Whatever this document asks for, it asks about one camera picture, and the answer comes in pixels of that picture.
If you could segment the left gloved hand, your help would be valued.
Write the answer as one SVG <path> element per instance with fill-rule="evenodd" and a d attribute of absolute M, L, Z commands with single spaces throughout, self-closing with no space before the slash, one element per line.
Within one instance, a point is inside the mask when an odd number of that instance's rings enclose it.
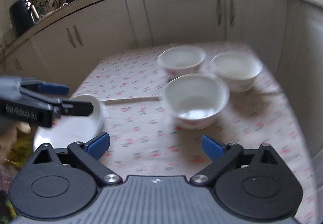
<path fill-rule="evenodd" d="M 28 123 L 21 121 L 1 122 L 1 164 L 6 162 L 16 144 L 18 131 L 28 134 L 31 133 L 31 127 Z"/>

